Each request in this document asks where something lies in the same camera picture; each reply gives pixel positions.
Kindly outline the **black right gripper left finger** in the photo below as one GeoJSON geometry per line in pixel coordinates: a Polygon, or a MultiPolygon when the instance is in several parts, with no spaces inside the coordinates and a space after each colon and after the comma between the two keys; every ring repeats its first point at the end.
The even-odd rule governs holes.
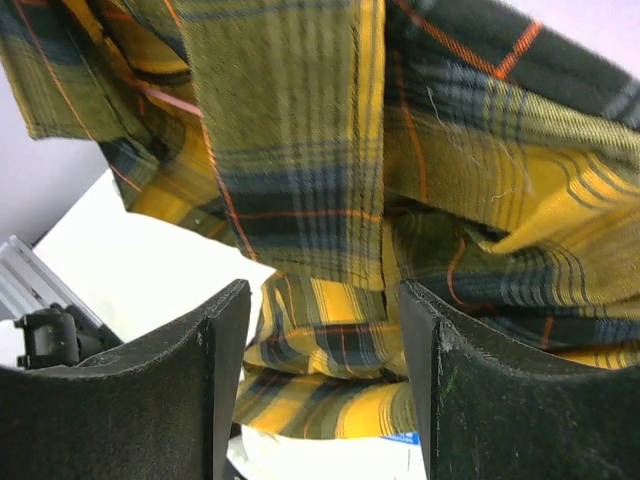
{"type": "Polygon", "coordinates": [[[227,457],[250,314],[235,280],[76,366],[1,371],[5,479],[234,479],[227,457]]]}

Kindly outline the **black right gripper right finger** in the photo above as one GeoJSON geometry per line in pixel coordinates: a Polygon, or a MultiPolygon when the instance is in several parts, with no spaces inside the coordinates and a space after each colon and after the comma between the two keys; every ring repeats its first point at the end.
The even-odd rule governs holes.
{"type": "Polygon", "coordinates": [[[517,342],[403,282],[400,326],[431,479],[635,479],[639,370],[517,342]]]}

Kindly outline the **white collared shirt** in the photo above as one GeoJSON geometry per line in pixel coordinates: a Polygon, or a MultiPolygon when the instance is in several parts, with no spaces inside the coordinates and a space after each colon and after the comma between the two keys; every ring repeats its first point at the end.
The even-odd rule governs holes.
{"type": "Polygon", "coordinates": [[[415,432],[351,440],[304,440],[243,426],[227,457],[247,479],[426,480],[415,432]]]}

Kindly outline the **yellow plaid flannel shirt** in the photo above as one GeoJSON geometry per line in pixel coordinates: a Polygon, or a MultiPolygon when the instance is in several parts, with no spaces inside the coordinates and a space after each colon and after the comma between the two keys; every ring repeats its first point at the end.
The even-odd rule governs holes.
{"type": "Polygon", "coordinates": [[[1,62],[31,137],[97,143],[128,211],[273,269],[238,424],[414,430],[407,279],[639,361],[639,82],[502,3],[5,1],[1,62]]]}

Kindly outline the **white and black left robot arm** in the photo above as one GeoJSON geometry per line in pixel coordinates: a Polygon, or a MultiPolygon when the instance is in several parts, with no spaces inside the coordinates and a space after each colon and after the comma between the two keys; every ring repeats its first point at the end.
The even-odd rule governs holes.
{"type": "Polygon", "coordinates": [[[75,305],[51,304],[13,321],[22,331],[25,353],[17,366],[37,370],[75,366],[112,347],[104,332],[75,305]]]}

